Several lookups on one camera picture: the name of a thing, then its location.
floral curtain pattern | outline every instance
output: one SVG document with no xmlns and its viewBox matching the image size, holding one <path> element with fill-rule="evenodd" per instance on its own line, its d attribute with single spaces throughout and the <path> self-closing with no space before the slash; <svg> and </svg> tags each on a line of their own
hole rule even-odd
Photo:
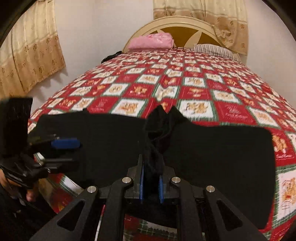
<svg viewBox="0 0 296 241">
<path fill-rule="evenodd" d="M 39 0 L 19 18 L 0 48 L 0 99 L 26 95 L 65 66 L 54 1 Z"/>
<path fill-rule="evenodd" d="M 188 16 L 213 25 L 217 38 L 228 49 L 247 55 L 248 23 L 244 0 L 153 0 L 154 19 Z"/>
</svg>

hand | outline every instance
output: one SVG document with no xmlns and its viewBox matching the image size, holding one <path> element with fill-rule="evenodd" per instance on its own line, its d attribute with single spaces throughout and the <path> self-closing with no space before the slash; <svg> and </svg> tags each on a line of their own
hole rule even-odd
<svg viewBox="0 0 296 241">
<path fill-rule="evenodd" d="M 18 193 L 17 187 L 19 187 L 20 185 L 16 184 L 15 182 L 9 179 L 6 179 L 1 169 L 0 169 L 0 184 L 11 196 L 17 196 L 17 193 Z M 27 190 L 27 195 L 26 195 L 27 201 L 35 202 L 38 194 L 39 194 L 38 183 L 35 183 L 33 189 Z"/>
</svg>

silver screw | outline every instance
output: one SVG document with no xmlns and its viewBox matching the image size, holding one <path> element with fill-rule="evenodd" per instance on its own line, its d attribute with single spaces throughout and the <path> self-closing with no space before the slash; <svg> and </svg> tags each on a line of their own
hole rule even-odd
<svg viewBox="0 0 296 241">
<path fill-rule="evenodd" d="M 87 191 L 89 193 L 94 193 L 96 191 L 96 187 L 95 186 L 90 186 L 90 187 L 87 188 Z"/>
<path fill-rule="evenodd" d="M 130 178 L 130 177 L 124 177 L 124 178 L 122 179 L 122 182 L 123 182 L 123 183 L 130 183 L 130 182 L 131 182 L 131 178 Z"/>
<path fill-rule="evenodd" d="M 214 192 L 214 191 L 215 191 L 215 188 L 214 188 L 213 186 L 207 186 L 207 187 L 206 187 L 206 190 L 207 190 L 208 192 Z"/>
<path fill-rule="evenodd" d="M 181 181 L 181 178 L 179 178 L 179 177 L 172 178 L 172 182 L 174 182 L 174 183 L 179 183 L 180 181 Z"/>
</svg>

bedspread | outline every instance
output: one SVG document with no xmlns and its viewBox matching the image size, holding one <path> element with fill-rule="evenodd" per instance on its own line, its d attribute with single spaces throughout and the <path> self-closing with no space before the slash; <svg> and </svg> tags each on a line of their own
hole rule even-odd
<svg viewBox="0 0 296 241">
<path fill-rule="evenodd" d="M 165 111 L 176 106 L 199 125 L 251 125 L 271 131 L 275 198 L 261 232 L 278 241 L 296 218 L 296 112 L 243 64 L 183 48 L 121 54 L 55 93 L 32 114 L 28 131 L 43 114 L 87 108 L 91 113 L 146 118 L 158 105 Z M 56 212 L 81 192 L 63 174 L 42 180 L 40 189 Z M 175 240 L 176 230 L 126 216 L 125 239 Z"/>
</svg>

wall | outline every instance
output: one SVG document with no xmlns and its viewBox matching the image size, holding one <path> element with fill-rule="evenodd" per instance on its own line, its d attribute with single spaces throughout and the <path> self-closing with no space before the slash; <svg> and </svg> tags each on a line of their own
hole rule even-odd
<svg viewBox="0 0 296 241">
<path fill-rule="evenodd" d="M 249 22 L 247 66 L 296 108 L 296 41 L 263 1 L 245 3 Z"/>
<path fill-rule="evenodd" d="M 247 65 L 296 107 L 296 42 L 261 0 L 245 0 L 249 21 Z M 67 68 L 30 93 L 32 111 L 73 79 L 122 50 L 153 20 L 153 0 L 55 0 L 56 25 Z"/>
<path fill-rule="evenodd" d="M 121 51 L 131 35 L 152 20 L 152 0 L 55 0 L 67 67 L 30 91 L 32 111 L 105 57 Z"/>
</svg>

